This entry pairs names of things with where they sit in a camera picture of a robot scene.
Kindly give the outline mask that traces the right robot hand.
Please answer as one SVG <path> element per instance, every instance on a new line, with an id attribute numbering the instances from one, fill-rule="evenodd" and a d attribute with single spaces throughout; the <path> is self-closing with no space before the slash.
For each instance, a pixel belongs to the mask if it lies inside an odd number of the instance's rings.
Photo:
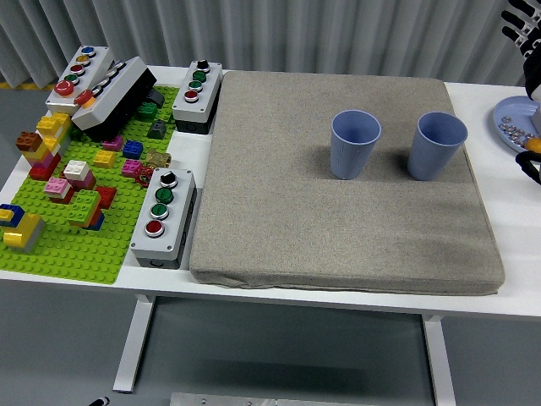
<path id="1" fill-rule="evenodd" d="M 527 96 L 540 102 L 540 1 L 537 6 L 522 0 L 510 0 L 509 4 L 524 17 L 504 10 L 500 16 L 511 26 L 505 25 L 501 32 L 511 40 L 524 59 L 522 69 Z"/>

